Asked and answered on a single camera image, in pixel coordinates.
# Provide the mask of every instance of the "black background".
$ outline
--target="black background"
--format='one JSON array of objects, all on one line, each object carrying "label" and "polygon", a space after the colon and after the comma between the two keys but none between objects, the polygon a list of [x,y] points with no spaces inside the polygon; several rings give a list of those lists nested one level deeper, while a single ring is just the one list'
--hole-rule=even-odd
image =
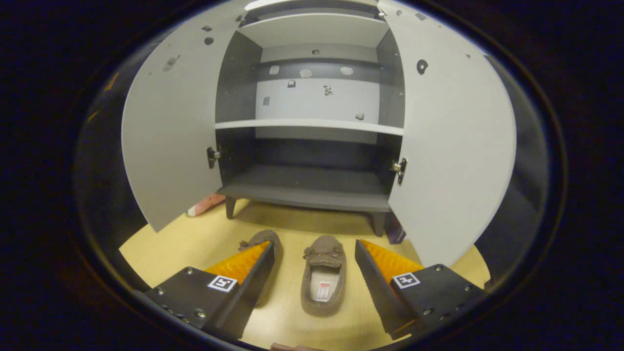
[{"label": "black background", "polygon": [[[622,349],[622,34],[616,2],[439,4],[499,41],[534,74],[559,115],[569,162],[558,236],[533,279],[440,349]],[[95,71],[148,26],[205,2],[121,0],[3,4],[3,114],[10,196],[2,257],[2,348],[183,349],[127,310],[89,273],[69,172],[80,121],[70,111]]]}]

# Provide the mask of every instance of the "cabinet shelf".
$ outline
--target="cabinet shelf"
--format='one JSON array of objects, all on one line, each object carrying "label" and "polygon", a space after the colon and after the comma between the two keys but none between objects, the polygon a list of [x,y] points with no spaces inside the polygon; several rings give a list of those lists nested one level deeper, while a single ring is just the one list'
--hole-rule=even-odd
[{"label": "cabinet shelf", "polygon": [[265,19],[238,31],[262,48],[313,43],[375,48],[388,24],[350,14],[303,13]]},{"label": "cabinet shelf", "polygon": [[246,127],[320,127],[352,129],[355,131],[376,132],[403,135],[403,128],[382,126],[365,122],[345,122],[331,119],[247,119],[243,121],[216,123],[216,129],[246,128]]},{"label": "cabinet shelf", "polygon": [[371,171],[254,164],[219,194],[317,209],[389,212],[389,194]]}]

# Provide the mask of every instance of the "slipper insole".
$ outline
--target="slipper insole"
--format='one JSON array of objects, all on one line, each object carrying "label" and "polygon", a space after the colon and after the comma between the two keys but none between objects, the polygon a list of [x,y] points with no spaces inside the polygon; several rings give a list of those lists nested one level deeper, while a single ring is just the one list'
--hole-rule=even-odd
[{"label": "slipper insole", "polygon": [[322,265],[310,267],[310,298],[327,302],[336,291],[339,278],[340,268]]}]

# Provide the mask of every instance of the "white shelf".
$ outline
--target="white shelf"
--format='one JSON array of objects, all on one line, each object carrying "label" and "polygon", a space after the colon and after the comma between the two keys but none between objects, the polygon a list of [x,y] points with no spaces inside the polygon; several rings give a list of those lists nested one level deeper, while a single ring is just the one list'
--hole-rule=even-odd
[{"label": "white shelf", "polygon": [[403,128],[380,126],[379,124],[365,122],[344,122],[331,119],[247,119],[244,121],[216,123],[217,129],[246,128],[246,127],[320,127],[352,129],[355,131],[376,132],[403,135]]},{"label": "white shelf", "polygon": [[299,44],[343,44],[375,48],[388,25],[349,14],[309,13],[276,17],[238,29],[263,49]]}]

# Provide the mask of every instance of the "cabinet leg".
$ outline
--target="cabinet leg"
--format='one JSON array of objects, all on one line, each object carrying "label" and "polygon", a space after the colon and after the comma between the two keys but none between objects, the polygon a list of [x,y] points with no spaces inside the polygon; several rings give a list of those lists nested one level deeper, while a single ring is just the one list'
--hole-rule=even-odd
[{"label": "cabinet leg", "polygon": [[236,205],[236,199],[230,196],[225,197],[225,215],[228,219],[234,218],[234,205]]},{"label": "cabinet leg", "polygon": [[384,224],[386,223],[385,212],[371,212],[373,217],[373,230],[375,235],[381,237],[384,234]]}]

